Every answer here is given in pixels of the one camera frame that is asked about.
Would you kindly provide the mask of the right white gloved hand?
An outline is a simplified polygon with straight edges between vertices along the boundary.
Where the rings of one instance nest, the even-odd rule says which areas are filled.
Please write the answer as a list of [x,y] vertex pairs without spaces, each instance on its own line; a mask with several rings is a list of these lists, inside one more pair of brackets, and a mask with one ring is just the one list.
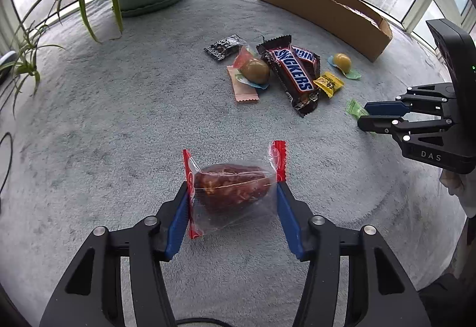
[[444,187],[447,187],[450,195],[458,197],[466,216],[474,218],[476,214],[476,169],[465,175],[442,170],[440,182]]

